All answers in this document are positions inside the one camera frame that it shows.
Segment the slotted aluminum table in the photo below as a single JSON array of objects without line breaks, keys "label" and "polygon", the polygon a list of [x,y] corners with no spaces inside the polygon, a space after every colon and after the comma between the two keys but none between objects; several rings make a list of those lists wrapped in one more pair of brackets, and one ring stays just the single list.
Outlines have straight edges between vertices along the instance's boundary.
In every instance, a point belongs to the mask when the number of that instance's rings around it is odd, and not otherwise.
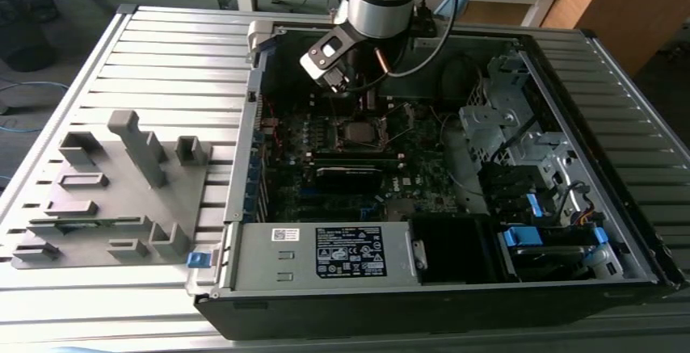
[{"label": "slotted aluminum table", "polygon": [[[114,109],[135,109],[141,124],[162,141],[197,135],[214,144],[194,241],[213,244],[221,240],[250,72],[246,34],[258,19],[329,20],[314,15],[157,7],[125,7],[115,16],[0,199],[0,351],[18,351],[19,347],[3,345],[14,342],[30,343],[22,347],[105,351],[353,351],[385,347],[426,351],[430,347],[509,343],[544,351],[601,349],[610,343],[621,351],[644,342],[653,343],[657,350],[676,350],[690,337],[688,292],[645,306],[612,309],[558,328],[233,342],[193,306],[183,265],[31,271],[10,266],[15,244],[27,221],[39,213],[59,169],[59,140],[69,131],[83,130],[109,138],[106,123]],[[577,31],[462,28],[536,37],[676,262],[690,270],[688,149],[598,40]]]}]

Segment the wooden cabinet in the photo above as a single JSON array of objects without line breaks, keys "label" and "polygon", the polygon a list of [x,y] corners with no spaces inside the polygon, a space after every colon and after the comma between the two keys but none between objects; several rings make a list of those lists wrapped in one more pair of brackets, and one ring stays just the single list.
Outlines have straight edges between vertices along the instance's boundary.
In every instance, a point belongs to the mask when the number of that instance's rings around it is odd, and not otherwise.
[{"label": "wooden cabinet", "polygon": [[690,16],[690,0],[558,0],[544,27],[588,28],[630,75]]}]

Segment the motherboard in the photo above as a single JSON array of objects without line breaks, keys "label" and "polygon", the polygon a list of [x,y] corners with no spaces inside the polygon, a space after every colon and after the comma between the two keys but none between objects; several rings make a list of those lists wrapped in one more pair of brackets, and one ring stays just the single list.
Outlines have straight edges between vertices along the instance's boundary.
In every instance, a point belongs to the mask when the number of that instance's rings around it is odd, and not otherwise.
[{"label": "motherboard", "polygon": [[416,101],[330,94],[265,106],[270,221],[405,221],[464,210],[441,141],[452,115]]}]

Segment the warning label sticker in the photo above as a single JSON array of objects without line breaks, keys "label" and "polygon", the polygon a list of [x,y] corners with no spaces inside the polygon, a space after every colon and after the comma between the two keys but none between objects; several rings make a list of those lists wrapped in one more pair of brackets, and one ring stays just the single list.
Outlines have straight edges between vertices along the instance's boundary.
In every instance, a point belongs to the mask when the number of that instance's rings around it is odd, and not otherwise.
[{"label": "warning label sticker", "polygon": [[322,279],[386,276],[381,226],[317,228],[317,275]]}]

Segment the white sticker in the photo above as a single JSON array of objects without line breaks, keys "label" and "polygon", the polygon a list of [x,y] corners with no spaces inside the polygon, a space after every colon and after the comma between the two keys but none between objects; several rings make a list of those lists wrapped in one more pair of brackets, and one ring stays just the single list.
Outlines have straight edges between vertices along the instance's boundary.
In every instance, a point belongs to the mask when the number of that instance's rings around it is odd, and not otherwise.
[{"label": "white sticker", "polygon": [[298,242],[301,240],[301,230],[297,228],[274,228],[271,233],[271,240],[275,242]]}]

